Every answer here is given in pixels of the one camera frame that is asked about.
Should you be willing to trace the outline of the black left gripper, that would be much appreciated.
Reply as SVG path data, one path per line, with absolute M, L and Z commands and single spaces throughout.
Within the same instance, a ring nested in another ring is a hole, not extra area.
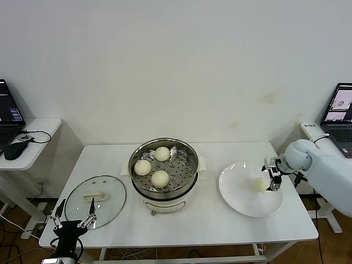
M 91 200 L 89 214 L 82 221 L 70 220 L 61 222 L 61 217 L 64 211 L 66 199 L 63 199 L 60 205 L 56 208 L 54 215 L 50 216 L 50 219 L 54 223 L 54 233 L 60 239 L 78 239 L 82 235 L 87 233 L 87 229 L 91 228 L 96 220 L 96 209 L 95 209 L 95 198 Z

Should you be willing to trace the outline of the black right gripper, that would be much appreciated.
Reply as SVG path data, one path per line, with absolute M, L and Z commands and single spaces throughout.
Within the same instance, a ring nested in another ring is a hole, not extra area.
M 270 176 L 270 184 L 266 189 L 267 191 L 278 191 L 281 187 L 281 172 L 278 168 L 279 158 L 278 157 L 267 157 L 265 158 L 264 165 L 261 171 L 268 171 Z

